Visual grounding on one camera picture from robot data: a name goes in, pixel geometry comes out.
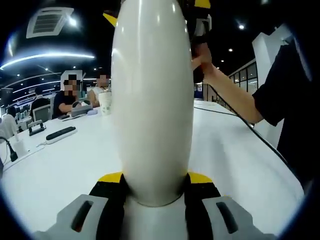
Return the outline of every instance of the ceiling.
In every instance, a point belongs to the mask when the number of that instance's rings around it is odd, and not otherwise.
[[[17,91],[42,84],[43,90],[53,88],[58,90],[58,84],[50,82],[60,80],[60,73],[74,67],[81,69],[85,73],[85,78],[96,78],[101,71],[106,75],[111,74],[114,27],[103,17],[103,12],[118,12],[119,0],[102,3],[96,0],[85,3],[74,0],[30,2],[34,4],[21,5],[24,3],[19,2],[19,7],[25,11],[21,11],[11,24],[4,27],[8,37],[1,39],[0,42],[0,47],[3,48],[1,65],[12,59],[48,51],[75,53],[95,58],[40,57],[21,61],[0,70],[1,88],[9,86]],[[71,17],[76,20],[76,26],[66,23],[57,36],[26,38],[29,19],[36,9],[53,6],[74,8]],[[260,32],[270,34],[282,23],[275,14],[274,4],[267,0],[212,0],[209,12],[212,17],[212,30],[208,35],[208,45],[212,53],[212,62],[226,75],[255,58],[252,41]],[[244,25],[243,30],[239,29],[239,24]],[[12,99],[26,94],[28,89],[20,90],[13,94]]]

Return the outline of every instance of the man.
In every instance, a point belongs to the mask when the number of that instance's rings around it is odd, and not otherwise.
[[[14,136],[18,131],[18,126],[15,119],[16,113],[16,108],[14,106],[9,107],[7,114],[3,116],[1,122],[1,125],[3,126],[2,130],[8,139]]]
[[[72,104],[78,100],[80,84],[80,80],[64,80],[64,91],[59,91],[54,97],[53,119],[71,112]]]
[[[108,90],[108,79],[106,75],[100,75],[100,78],[96,79],[96,87],[88,92],[88,99],[94,108],[100,107],[99,94]]]
[[[294,42],[280,48],[265,84],[253,95],[212,65],[207,44],[198,46],[197,54],[193,68],[201,65],[204,81],[248,122],[256,124],[265,119],[276,126],[284,119],[277,149],[306,189],[317,169],[317,146],[310,138],[315,126],[307,122],[312,121],[316,109],[316,88],[307,77]]]
[[[50,105],[50,100],[42,96],[42,90],[39,87],[36,87],[35,92],[35,100],[31,104],[30,116],[32,120],[34,120],[34,110],[46,105]]]

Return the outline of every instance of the white cup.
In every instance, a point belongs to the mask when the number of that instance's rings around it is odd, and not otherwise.
[[[23,140],[18,140],[14,142],[12,144],[12,147],[19,159],[28,153]]]
[[[111,92],[102,92],[98,95],[100,110],[102,116],[109,115],[111,113]]]

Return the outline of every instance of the paper cup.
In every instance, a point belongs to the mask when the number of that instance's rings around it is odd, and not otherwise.
[[[100,110],[102,116],[107,116],[111,113],[111,92],[102,92],[98,95]]]

